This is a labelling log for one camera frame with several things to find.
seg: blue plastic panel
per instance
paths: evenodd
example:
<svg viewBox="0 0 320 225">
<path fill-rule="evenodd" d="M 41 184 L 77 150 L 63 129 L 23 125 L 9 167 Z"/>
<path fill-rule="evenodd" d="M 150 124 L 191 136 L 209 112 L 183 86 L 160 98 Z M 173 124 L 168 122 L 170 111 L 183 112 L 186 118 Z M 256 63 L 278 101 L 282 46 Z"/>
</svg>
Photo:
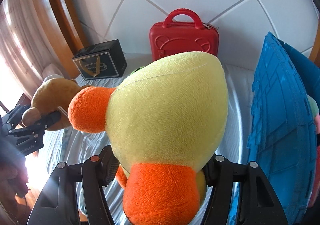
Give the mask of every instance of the blue plastic panel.
<svg viewBox="0 0 320 225">
<path fill-rule="evenodd" d="M 265 37 L 254 74 L 255 92 L 248 138 L 249 161 L 259 163 L 284 208 L 289 225 L 307 208 L 316 166 L 316 133 L 306 90 L 286 49 L 272 33 Z M 234 223 L 235 197 L 230 210 Z"/>
</svg>

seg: green object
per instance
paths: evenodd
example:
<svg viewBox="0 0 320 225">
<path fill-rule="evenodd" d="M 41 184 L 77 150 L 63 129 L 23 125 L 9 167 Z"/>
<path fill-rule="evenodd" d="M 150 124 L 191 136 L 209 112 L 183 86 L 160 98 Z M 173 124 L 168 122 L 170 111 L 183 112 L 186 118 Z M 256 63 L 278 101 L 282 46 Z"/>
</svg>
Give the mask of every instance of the green object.
<svg viewBox="0 0 320 225">
<path fill-rule="evenodd" d="M 133 73 L 135 73 L 135 72 L 139 71 L 139 70 L 140 70 L 140 69 L 142 69 L 142 68 L 144 68 L 144 66 L 139 67 L 138 69 L 134 70 L 130 75 L 132 75 Z"/>
<path fill-rule="evenodd" d="M 313 116 L 313 118 L 315 118 L 315 117 L 317 116 L 317 114 L 319 113 L 318 104 L 317 104 L 316 101 L 315 101 L 312 97 L 310 97 L 308 94 L 307 94 L 307 98 L 308 98 L 308 101 L 309 101 L 309 104 L 310 104 L 312 116 Z"/>
</svg>

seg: black box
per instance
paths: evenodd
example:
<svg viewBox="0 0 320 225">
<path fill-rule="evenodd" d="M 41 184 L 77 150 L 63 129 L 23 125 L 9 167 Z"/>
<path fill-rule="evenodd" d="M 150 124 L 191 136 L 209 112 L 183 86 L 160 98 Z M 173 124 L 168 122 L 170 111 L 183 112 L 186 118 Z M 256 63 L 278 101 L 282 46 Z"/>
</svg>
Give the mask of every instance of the black box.
<svg viewBox="0 0 320 225">
<path fill-rule="evenodd" d="M 118 39 L 82 48 L 72 60 L 85 80 L 122 77 L 127 67 Z"/>
</svg>

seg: plush toy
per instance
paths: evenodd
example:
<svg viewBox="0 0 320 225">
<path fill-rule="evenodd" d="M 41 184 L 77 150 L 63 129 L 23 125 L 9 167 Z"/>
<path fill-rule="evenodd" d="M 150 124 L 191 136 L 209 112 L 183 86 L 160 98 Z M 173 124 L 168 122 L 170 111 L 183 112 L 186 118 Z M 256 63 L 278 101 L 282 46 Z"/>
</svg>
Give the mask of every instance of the plush toy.
<svg viewBox="0 0 320 225">
<path fill-rule="evenodd" d="M 83 89 L 68 116 L 77 130 L 107 132 L 132 224 L 187 225 L 206 195 L 202 168 L 223 137 L 227 111 L 217 57 L 186 52 L 151 63 L 116 88 Z"/>
<path fill-rule="evenodd" d="M 67 114 L 69 104 L 79 91 L 88 86 L 91 85 L 80 87 L 75 80 L 68 80 L 60 75 L 48 76 L 33 95 L 31 108 L 23 114 L 23 125 L 30 126 L 43 116 L 59 110 L 60 121 L 48 130 L 55 131 L 71 126 Z"/>
</svg>

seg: brown plush toy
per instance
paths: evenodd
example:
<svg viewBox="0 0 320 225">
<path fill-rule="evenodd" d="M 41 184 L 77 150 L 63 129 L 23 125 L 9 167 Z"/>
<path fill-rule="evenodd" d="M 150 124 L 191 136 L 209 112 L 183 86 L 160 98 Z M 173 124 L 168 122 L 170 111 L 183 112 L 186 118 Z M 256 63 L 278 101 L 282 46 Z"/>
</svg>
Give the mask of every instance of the brown plush toy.
<svg viewBox="0 0 320 225">
<path fill-rule="evenodd" d="M 22 124 L 28 127 L 45 115 L 60 111 L 60 121 L 48 130 L 55 131 L 71 126 L 67 114 L 69 104 L 79 91 L 89 86 L 91 85 L 80 87 L 75 80 L 68 80 L 59 75 L 47 77 L 33 95 L 31 108 L 22 116 Z"/>
</svg>

